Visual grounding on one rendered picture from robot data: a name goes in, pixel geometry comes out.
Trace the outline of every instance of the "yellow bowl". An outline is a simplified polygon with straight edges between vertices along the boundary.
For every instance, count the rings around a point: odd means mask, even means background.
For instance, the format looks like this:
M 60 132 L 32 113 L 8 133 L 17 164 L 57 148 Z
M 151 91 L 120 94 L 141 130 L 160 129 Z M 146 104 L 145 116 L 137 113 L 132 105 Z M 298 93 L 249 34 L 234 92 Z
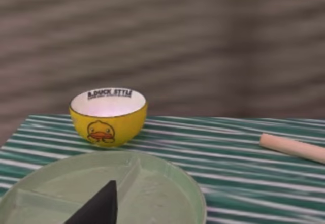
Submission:
M 147 117 L 148 103 L 139 92 L 127 88 L 99 88 L 81 93 L 70 103 L 77 132 L 98 146 L 119 146 L 139 133 Z

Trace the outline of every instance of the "striped tablecloth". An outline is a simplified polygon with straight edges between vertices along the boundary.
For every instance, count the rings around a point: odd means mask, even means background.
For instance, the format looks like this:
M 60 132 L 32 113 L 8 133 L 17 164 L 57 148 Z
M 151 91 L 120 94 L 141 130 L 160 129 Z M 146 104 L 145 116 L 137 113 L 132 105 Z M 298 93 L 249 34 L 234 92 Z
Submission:
M 325 145 L 325 120 L 149 117 L 129 143 L 102 149 L 81 139 L 68 115 L 33 115 L 0 150 L 0 195 L 58 159 L 135 150 L 193 176 L 208 223 L 325 223 L 325 166 L 260 148 L 261 132 Z

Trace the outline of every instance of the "gray brown backdrop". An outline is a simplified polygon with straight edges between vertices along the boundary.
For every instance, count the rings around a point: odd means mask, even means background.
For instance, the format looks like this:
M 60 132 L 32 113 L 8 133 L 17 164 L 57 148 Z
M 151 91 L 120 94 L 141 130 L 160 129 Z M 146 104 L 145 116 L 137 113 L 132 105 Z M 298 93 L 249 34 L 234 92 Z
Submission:
M 87 89 L 150 115 L 325 116 L 325 0 L 0 0 L 0 139 Z

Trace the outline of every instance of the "black triangular object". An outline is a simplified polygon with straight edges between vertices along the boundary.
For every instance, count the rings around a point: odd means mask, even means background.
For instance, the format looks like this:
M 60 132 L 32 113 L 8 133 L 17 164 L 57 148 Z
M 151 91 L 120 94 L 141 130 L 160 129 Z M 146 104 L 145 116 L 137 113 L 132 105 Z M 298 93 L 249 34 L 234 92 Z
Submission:
M 116 181 L 110 181 L 65 224 L 116 224 Z

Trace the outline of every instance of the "round plate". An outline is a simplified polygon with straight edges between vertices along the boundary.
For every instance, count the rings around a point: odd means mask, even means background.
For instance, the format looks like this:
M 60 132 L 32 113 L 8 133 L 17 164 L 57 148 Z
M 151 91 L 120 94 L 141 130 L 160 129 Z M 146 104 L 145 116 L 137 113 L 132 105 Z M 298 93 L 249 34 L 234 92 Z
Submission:
M 179 167 L 148 154 L 106 151 L 69 157 L 18 182 L 0 202 L 0 223 L 64 223 L 116 180 L 117 224 L 205 224 L 206 202 Z

